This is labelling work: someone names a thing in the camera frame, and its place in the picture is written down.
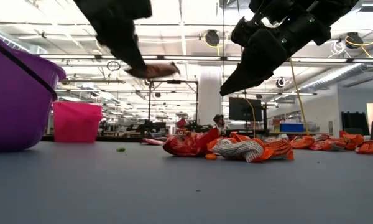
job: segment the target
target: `blue box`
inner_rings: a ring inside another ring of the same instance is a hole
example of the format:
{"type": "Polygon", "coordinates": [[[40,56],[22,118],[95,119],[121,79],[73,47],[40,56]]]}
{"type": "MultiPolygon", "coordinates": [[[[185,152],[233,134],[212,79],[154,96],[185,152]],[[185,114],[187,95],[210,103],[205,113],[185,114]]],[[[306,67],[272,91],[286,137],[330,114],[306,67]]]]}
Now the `blue box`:
{"type": "Polygon", "coordinates": [[[304,132],[304,124],[280,124],[280,132],[304,132]]]}

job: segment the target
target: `yellow cable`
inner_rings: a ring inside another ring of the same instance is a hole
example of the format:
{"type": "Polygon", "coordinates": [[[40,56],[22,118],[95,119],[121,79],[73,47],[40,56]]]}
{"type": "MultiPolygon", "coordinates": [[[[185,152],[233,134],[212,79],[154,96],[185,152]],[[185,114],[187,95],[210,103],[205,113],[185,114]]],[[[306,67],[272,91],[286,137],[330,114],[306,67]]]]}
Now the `yellow cable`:
{"type": "Polygon", "coordinates": [[[366,53],[366,55],[367,55],[369,58],[373,58],[373,57],[368,53],[368,51],[364,48],[365,46],[370,46],[370,45],[372,45],[373,42],[370,42],[370,43],[367,43],[367,44],[355,44],[355,43],[352,43],[352,42],[348,41],[348,37],[349,37],[349,36],[346,36],[346,38],[345,38],[346,43],[349,43],[349,44],[354,45],[354,46],[359,46],[359,47],[361,47],[362,50],[366,53]]]}
{"type": "Polygon", "coordinates": [[[349,37],[349,36],[346,36],[345,41],[346,41],[347,43],[351,44],[351,45],[360,46],[360,47],[365,47],[365,46],[369,46],[369,45],[372,45],[372,44],[373,44],[373,42],[370,42],[370,43],[367,43],[367,44],[355,44],[355,43],[352,43],[352,42],[348,41],[348,37],[349,37]]]}
{"type": "Polygon", "coordinates": [[[220,56],[220,54],[219,54],[219,48],[222,47],[222,46],[224,46],[224,43],[228,41],[228,35],[225,35],[225,41],[223,41],[222,45],[211,46],[210,44],[208,44],[207,41],[206,41],[206,34],[203,34],[203,40],[205,41],[205,43],[207,44],[207,46],[216,48],[218,56],[220,56]]]}
{"type": "Polygon", "coordinates": [[[290,58],[290,66],[292,68],[292,75],[293,75],[294,87],[296,88],[296,92],[297,92],[297,98],[298,98],[298,101],[300,102],[301,114],[303,115],[305,132],[306,132],[306,135],[309,136],[310,132],[308,130],[308,123],[306,122],[306,119],[305,119],[303,102],[301,101],[301,97],[300,97],[300,90],[298,89],[297,82],[296,82],[296,76],[294,74],[294,67],[293,67],[293,60],[292,60],[292,58],[290,58]]]}
{"type": "Polygon", "coordinates": [[[361,47],[363,51],[365,51],[366,55],[369,57],[369,58],[373,58],[369,53],[368,51],[362,46],[361,47]]]}
{"type": "Polygon", "coordinates": [[[252,111],[252,114],[253,114],[253,138],[256,138],[256,115],[254,114],[254,108],[247,98],[245,98],[245,100],[247,101],[247,103],[251,107],[251,111],[252,111]]]}

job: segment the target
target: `monitor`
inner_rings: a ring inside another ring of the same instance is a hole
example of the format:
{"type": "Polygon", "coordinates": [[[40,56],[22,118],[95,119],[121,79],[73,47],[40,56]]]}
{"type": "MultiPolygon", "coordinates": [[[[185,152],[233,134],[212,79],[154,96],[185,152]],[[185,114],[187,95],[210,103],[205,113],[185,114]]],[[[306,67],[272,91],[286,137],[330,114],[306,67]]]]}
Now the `monitor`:
{"type": "MultiPolygon", "coordinates": [[[[261,100],[247,100],[253,106],[256,121],[262,121],[261,100]]],[[[245,98],[229,97],[229,119],[233,121],[253,120],[251,106],[247,103],[245,98]]]]}

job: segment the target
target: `white pillar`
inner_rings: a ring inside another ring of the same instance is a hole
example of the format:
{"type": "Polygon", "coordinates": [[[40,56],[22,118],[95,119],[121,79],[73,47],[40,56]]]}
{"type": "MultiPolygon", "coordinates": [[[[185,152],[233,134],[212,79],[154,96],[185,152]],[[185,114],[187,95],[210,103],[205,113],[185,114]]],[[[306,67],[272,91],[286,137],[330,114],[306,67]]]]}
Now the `white pillar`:
{"type": "Polygon", "coordinates": [[[220,67],[200,67],[199,97],[198,97],[198,123],[202,125],[213,124],[213,118],[223,113],[223,97],[219,94],[222,85],[220,67]]]}

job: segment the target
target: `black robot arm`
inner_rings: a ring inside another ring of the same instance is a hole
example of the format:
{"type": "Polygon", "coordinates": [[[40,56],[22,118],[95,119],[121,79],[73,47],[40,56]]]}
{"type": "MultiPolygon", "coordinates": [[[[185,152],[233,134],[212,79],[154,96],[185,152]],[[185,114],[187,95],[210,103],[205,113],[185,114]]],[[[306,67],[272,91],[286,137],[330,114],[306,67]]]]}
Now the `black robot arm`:
{"type": "MultiPolygon", "coordinates": [[[[90,21],[100,44],[132,68],[146,70],[138,49],[134,20],[152,15],[150,0],[75,0],[90,21]]],[[[244,47],[237,69],[220,94],[259,86],[273,71],[310,41],[330,39],[330,26],[347,14],[358,0],[252,0],[250,21],[242,18],[231,40],[244,47]],[[265,26],[266,18],[276,28],[265,26]]]]}
{"type": "Polygon", "coordinates": [[[330,26],[347,14],[358,0],[252,0],[250,21],[242,18],[231,40],[244,47],[237,69],[222,85],[220,94],[259,86],[294,53],[314,41],[331,38],[330,26]],[[262,20],[280,24],[269,28],[262,20]]]}
{"type": "Polygon", "coordinates": [[[138,49],[134,20],[152,15],[150,0],[75,0],[75,3],[93,26],[100,44],[132,68],[147,68],[138,49]]]}

